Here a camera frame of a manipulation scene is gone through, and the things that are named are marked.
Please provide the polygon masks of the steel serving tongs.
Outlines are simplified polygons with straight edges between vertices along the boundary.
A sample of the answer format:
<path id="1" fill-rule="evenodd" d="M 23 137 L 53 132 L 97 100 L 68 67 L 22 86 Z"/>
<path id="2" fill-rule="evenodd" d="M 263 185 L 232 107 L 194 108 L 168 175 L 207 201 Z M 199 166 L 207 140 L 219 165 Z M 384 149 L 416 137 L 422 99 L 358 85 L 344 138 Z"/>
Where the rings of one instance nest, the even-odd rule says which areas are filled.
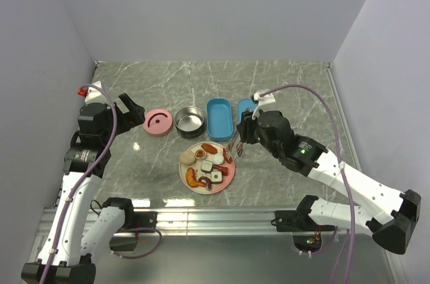
<path id="1" fill-rule="evenodd" d="M 237 125 L 236 125 L 236 132 L 234 133 L 234 136 L 232 137 L 231 141 L 228 143 L 228 145 L 225 148 L 228 148 L 231 156 L 233 158 L 233 150 L 236 150 L 236 153 L 238 156 L 241 156 L 243 153 L 243 141 L 247 141 L 249 139 L 249 136 L 251 135 L 251 128 L 253 127 L 253 119 L 252 119 L 253 112 L 246 111 L 243 112 L 242 115 L 242 122 L 248 123 L 248 136 L 246 140 L 241 140 L 239 133 L 237 132 Z"/>

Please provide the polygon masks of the white round rice cake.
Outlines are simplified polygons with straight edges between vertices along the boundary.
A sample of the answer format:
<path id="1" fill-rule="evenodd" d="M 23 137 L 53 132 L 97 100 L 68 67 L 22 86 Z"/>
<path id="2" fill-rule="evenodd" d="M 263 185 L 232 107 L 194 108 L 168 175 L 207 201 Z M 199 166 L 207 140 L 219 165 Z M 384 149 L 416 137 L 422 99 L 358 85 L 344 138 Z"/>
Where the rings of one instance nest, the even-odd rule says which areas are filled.
<path id="1" fill-rule="evenodd" d="M 222 165 L 224 162 L 224 157 L 222 154 L 214 154 L 212 157 L 212 162 L 217 165 Z"/>

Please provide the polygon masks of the red chicken drumstick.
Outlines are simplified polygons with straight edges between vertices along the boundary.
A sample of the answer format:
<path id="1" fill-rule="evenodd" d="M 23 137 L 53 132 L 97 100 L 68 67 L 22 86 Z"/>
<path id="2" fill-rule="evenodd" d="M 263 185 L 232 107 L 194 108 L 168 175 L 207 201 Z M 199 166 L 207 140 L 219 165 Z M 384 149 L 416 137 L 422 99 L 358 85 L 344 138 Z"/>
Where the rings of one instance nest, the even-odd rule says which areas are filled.
<path id="1" fill-rule="evenodd" d="M 217 171 L 220 171 L 223 176 L 227 176 L 229 174 L 228 167 L 220 166 L 218 164 L 213 164 L 212 168 Z"/>

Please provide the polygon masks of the sushi roll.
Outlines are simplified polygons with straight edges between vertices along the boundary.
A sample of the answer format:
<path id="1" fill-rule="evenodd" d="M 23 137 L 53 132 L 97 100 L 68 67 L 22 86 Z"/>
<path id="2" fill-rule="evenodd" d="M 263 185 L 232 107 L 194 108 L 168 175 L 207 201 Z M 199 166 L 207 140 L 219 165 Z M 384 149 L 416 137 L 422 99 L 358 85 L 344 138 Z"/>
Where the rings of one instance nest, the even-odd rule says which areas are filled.
<path id="1" fill-rule="evenodd" d="M 220 171 L 212 171 L 210 173 L 210 180 L 213 184 L 221 184 L 223 182 L 223 175 Z"/>
<path id="2" fill-rule="evenodd" d="M 213 162 L 210 160 L 203 160 L 201 162 L 200 170 L 204 173 L 210 173 L 212 171 Z"/>

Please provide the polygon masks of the beige round bun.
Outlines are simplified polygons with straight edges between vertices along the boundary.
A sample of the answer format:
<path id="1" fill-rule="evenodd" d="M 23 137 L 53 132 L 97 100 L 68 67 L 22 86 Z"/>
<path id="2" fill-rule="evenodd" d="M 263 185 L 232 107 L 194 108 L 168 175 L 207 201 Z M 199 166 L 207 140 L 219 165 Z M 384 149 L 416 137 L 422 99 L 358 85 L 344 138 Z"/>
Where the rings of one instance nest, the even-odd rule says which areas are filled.
<path id="1" fill-rule="evenodd" d="M 186 150 L 179 155 L 179 161 L 181 164 L 191 166 L 196 161 L 196 157 L 192 151 Z"/>

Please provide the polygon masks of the orange fried shrimp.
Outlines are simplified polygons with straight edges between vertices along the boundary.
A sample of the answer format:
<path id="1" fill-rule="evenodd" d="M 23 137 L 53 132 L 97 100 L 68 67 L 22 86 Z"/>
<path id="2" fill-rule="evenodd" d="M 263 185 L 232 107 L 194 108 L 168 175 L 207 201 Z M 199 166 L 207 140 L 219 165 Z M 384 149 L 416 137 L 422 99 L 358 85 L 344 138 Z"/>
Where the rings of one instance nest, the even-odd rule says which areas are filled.
<path id="1" fill-rule="evenodd" d="M 192 188 L 196 188 L 196 187 L 206 187 L 206 183 L 202 182 L 202 181 L 198 181 L 196 179 L 196 172 L 194 171 L 193 168 L 189 167 L 187 169 L 187 172 L 185 174 L 185 180 L 187 182 L 187 184 L 192 187 Z"/>

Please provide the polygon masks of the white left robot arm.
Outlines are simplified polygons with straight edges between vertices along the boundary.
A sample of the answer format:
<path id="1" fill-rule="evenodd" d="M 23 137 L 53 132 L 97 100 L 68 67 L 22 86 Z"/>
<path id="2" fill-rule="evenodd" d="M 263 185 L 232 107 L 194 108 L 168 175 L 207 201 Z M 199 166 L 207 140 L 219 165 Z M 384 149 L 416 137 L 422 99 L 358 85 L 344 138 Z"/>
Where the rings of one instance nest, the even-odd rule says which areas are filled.
<path id="1" fill-rule="evenodd" d="M 96 261 L 119 230 L 136 222 L 130 199 L 109 198 L 88 231 L 84 230 L 91 201 L 99 191 L 111 154 L 113 137 L 144 123 L 144 108 L 125 93 L 127 112 L 116 103 L 87 98 L 79 111 L 79 129 L 64 156 L 62 188 L 47 239 L 36 261 L 26 263 L 21 278 L 26 283 L 93 283 Z"/>

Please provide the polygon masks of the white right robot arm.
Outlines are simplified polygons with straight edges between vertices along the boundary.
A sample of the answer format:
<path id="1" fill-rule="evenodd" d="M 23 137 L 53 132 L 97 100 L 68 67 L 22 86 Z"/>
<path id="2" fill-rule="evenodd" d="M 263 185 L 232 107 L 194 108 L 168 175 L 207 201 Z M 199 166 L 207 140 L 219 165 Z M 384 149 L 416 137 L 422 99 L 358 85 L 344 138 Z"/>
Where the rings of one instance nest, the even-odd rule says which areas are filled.
<path id="1" fill-rule="evenodd" d="M 340 162 L 326 146 L 295 134 L 280 111 L 245 111 L 237 126 L 241 142 L 260 144 L 288 170 L 319 181 L 351 199 L 353 207 L 307 195 L 299 204 L 296 222 L 304 230 L 316 225 L 354 229 L 371 236 L 394 254 L 404 254 L 419 221 L 421 196 L 373 180 Z"/>

